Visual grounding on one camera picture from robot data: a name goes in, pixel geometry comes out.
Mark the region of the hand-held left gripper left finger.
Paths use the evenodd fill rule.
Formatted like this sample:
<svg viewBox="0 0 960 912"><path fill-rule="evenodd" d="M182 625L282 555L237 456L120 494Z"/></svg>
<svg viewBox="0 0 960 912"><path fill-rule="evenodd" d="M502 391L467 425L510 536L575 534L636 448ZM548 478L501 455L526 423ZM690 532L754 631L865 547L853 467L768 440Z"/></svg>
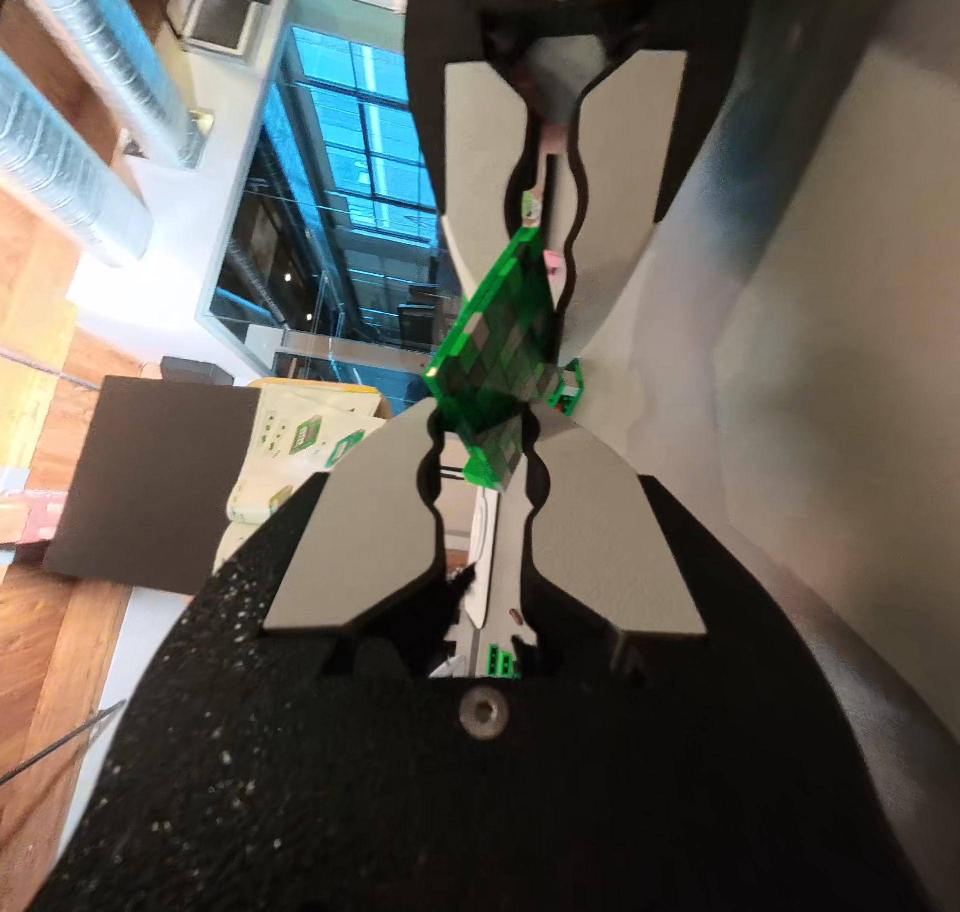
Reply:
<svg viewBox="0 0 960 912"><path fill-rule="evenodd" d="M445 529L436 507L445 445L422 400L333 468L263 621L271 635L391 643L426 676L450 627Z"/></svg>

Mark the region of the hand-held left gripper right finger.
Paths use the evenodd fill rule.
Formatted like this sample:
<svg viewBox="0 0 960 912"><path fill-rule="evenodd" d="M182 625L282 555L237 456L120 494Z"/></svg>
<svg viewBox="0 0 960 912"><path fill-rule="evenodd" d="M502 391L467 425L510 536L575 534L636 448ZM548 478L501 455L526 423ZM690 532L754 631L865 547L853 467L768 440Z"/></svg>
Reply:
<svg viewBox="0 0 960 912"><path fill-rule="evenodd" d="M707 627L637 471L547 405L524 417L520 606L536 638L525 672L649 675L644 652L707 641Z"/></svg>

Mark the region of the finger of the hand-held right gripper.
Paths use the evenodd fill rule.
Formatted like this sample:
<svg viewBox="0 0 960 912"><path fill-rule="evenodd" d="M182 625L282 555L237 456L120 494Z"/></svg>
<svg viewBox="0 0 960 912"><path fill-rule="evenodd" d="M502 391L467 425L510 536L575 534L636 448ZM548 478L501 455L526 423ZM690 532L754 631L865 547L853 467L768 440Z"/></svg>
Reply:
<svg viewBox="0 0 960 912"><path fill-rule="evenodd" d="M578 357L605 323L654 232L655 211L686 72L682 50L639 50L583 95L573 163L582 167L573 286L559 359Z"/></svg>
<svg viewBox="0 0 960 912"><path fill-rule="evenodd" d="M521 163L528 110L486 61L444 68L444 204L442 231L470 299L507 249L508 188Z"/></svg>

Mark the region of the green lego plate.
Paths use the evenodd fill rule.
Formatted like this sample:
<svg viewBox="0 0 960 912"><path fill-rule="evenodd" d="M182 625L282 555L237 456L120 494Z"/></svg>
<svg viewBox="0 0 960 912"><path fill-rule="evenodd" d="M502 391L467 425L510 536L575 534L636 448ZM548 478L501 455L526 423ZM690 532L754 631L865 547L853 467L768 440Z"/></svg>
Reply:
<svg viewBox="0 0 960 912"><path fill-rule="evenodd" d="M553 378L558 317L538 227L510 240L423 377L445 431L466 450L464 478L505 491L522 456L522 414Z"/></svg>

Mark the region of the lego instruction booklet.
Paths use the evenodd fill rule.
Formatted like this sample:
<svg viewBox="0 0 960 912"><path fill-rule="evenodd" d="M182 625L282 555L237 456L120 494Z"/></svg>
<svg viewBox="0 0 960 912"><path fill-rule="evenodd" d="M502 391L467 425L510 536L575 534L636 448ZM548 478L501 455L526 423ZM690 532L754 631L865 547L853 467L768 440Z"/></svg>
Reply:
<svg viewBox="0 0 960 912"><path fill-rule="evenodd" d="M370 394L299 394L278 385L259 397L246 455L225 506L216 569L314 474L336 463L387 420Z"/></svg>

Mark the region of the green blocky lego build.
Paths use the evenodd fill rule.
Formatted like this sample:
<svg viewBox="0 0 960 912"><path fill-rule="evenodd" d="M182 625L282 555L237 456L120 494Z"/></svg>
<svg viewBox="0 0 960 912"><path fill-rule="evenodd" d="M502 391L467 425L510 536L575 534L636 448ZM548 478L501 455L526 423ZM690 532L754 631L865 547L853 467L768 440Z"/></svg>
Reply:
<svg viewBox="0 0 960 912"><path fill-rule="evenodd" d="M571 418L582 397L584 378L581 360L573 358L565 367L553 370L544 393L544 401L554 410Z"/></svg>

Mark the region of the dark grey panel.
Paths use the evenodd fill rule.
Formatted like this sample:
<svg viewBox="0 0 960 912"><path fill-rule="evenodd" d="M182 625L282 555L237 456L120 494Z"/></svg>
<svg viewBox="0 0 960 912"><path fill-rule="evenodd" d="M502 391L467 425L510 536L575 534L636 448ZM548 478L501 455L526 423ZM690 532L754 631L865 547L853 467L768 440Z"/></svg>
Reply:
<svg viewBox="0 0 960 912"><path fill-rule="evenodd" d="M198 594L228 525L260 393L105 377L44 569Z"/></svg>

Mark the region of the black monitor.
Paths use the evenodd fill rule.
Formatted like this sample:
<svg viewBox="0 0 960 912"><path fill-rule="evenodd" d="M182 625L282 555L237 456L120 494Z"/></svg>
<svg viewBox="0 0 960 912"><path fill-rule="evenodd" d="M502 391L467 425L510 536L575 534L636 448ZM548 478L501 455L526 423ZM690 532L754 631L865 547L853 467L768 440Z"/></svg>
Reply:
<svg viewBox="0 0 960 912"><path fill-rule="evenodd" d="M233 375L210 362L164 355L159 369L161 378L165 381L211 386L234 385Z"/></svg>

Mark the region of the wall vent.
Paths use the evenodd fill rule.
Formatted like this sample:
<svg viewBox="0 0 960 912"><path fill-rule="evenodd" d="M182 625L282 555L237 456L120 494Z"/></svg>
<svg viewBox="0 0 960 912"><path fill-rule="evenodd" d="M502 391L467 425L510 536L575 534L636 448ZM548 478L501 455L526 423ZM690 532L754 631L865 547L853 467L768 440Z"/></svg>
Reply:
<svg viewBox="0 0 960 912"><path fill-rule="evenodd" d="M188 0L180 43L188 51L248 65L271 4L272 0Z"/></svg>

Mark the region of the teal air duct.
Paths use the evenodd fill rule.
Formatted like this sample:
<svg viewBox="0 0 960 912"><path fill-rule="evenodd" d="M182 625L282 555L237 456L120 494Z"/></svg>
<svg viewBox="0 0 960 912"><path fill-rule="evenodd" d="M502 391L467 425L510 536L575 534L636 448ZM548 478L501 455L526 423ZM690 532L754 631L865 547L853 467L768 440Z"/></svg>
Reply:
<svg viewBox="0 0 960 912"><path fill-rule="evenodd" d="M194 169L205 136L129 0L25 0L148 159Z"/></svg>

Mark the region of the silver air duct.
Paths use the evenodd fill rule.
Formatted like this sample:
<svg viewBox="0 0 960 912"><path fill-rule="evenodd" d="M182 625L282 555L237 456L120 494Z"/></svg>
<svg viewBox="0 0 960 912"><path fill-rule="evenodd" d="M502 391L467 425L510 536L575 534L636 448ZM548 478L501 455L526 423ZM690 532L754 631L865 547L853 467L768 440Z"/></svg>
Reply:
<svg viewBox="0 0 960 912"><path fill-rule="evenodd" d="M146 254L149 210L19 67L1 54L2 187L102 263Z"/></svg>

